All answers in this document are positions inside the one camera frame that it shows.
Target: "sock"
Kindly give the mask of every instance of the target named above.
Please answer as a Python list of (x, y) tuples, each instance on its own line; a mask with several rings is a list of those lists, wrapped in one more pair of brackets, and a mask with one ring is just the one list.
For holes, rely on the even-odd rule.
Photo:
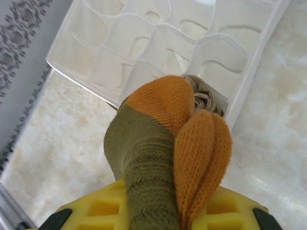
[(174, 147), (174, 177), (181, 230), (190, 230), (214, 194), (231, 151), (230, 131), (217, 114), (199, 110), (180, 130)]
[(167, 76), (130, 95), (107, 129), (105, 155), (125, 179), (130, 230), (179, 230), (174, 142), (193, 108), (190, 85)]

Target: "plastic compartment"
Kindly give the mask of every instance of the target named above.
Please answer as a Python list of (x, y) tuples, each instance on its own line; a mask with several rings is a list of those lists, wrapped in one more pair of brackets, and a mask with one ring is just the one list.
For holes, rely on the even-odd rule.
[(172, 15), (167, 23), (191, 38), (200, 39), (205, 36), (212, 22), (213, 1), (211, 4), (201, 4), (195, 0), (170, 0), (170, 7)]
[(140, 59), (150, 62), (166, 74), (181, 75), (186, 69), (196, 41), (168, 24), (156, 26)]
[(150, 63), (143, 60), (138, 60), (133, 66), (127, 79), (125, 88), (120, 96), (120, 101), (123, 101), (142, 85), (165, 75), (166, 74), (164, 72), (154, 67)]
[(134, 13), (152, 24), (158, 24), (170, 16), (168, 0), (128, 0), (123, 13)]
[(115, 107), (155, 76), (198, 75), (231, 129), (289, 2), (74, 0), (47, 61)]
[(110, 29), (104, 46), (129, 58), (137, 58), (148, 44), (154, 26), (134, 14), (119, 17)]

